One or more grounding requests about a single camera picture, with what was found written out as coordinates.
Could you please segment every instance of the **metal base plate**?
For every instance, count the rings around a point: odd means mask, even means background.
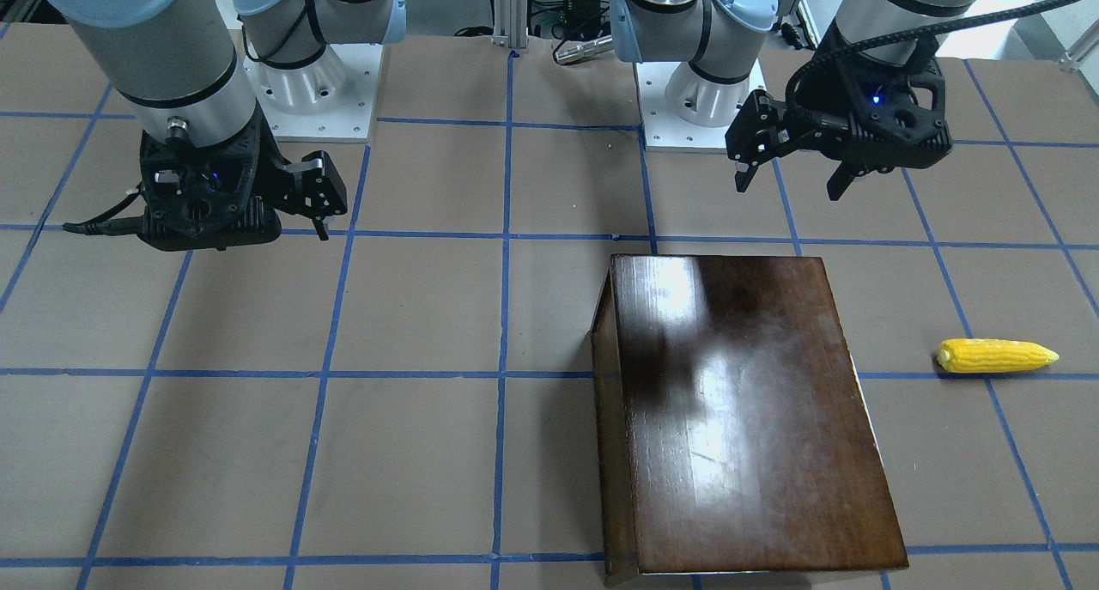
[[[322,113],[293,115],[271,104],[255,81],[255,70],[248,70],[252,89],[271,125],[275,140],[319,141],[326,144],[369,144],[374,123],[374,104],[378,97],[381,74],[381,45],[333,45],[336,55],[348,69],[354,88],[337,108]]]
[[[677,116],[664,98],[664,88],[675,73],[678,62],[647,62],[635,65],[637,100],[645,127],[645,147],[650,151],[725,153],[723,127],[700,127]],[[765,89],[759,62],[752,66],[745,92]]]

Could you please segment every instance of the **corn cob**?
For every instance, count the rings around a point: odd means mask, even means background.
[[[952,374],[1008,374],[1045,367],[1061,358],[1056,352],[1029,341],[946,339],[939,346],[939,364]]]

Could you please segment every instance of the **wooden box side panel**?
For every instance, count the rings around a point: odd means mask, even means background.
[[[613,286],[611,277],[608,276],[591,330],[603,557],[608,585],[637,575],[634,498],[630,482],[632,472],[626,442],[618,341]]]

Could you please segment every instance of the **black cable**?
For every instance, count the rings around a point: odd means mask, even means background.
[[[496,26],[496,0],[488,0],[488,10],[492,14],[492,26]]]
[[[121,202],[114,203],[113,207],[110,207],[110,210],[107,210],[106,213],[95,215],[95,218],[88,219],[86,222],[63,223],[62,230],[68,231],[68,233],[71,234],[95,235],[99,231],[97,229],[98,225],[115,218],[115,215],[121,213],[121,211],[126,210],[126,208],[130,207],[130,203],[136,202],[140,190],[141,183],[138,183],[137,187],[134,187],[134,190],[131,191],[131,193],[126,193],[125,198],[122,198]]]
[[[955,19],[953,22],[932,23],[920,27],[912,27],[911,30],[882,34],[879,37],[872,37],[862,40],[862,42],[852,43],[852,45],[844,46],[841,49],[828,51],[828,53],[813,57],[806,63],[804,66],[801,66],[800,69],[797,69],[797,73],[793,73],[793,76],[790,77],[790,80],[786,84],[786,105],[788,109],[798,108],[796,94],[801,79],[809,73],[821,69],[824,65],[829,65],[840,57],[855,55],[856,53],[861,53],[861,51],[876,49],[879,46],[896,45],[899,42],[910,42],[910,40],[918,40],[922,37],[937,37],[937,35],[956,32],[958,30],[969,30],[970,27],[1008,22],[1008,20],[1011,19],[1029,18],[1032,14],[1040,14],[1040,12],[1055,10],[1055,8],[1061,8],[1079,1],[1080,0],[1042,0],[1041,2],[1034,2],[1030,5],[1011,8],[1011,10],[1000,10],[998,12],[989,12],[989,14],[978,14],[976,18]]]
[[[563,10],[565,10],[564,5],[555,5],[553,8],[543,8],[542,10],[535,10],[534,12],[531,12],[531,18],[534,18],[535,14],[545,14],[546,12],[560,12]]]

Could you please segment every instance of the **dark wooden board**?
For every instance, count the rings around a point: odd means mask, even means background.
[[[614,256],[592,345],[612,578],[908,565],[820,258]]]

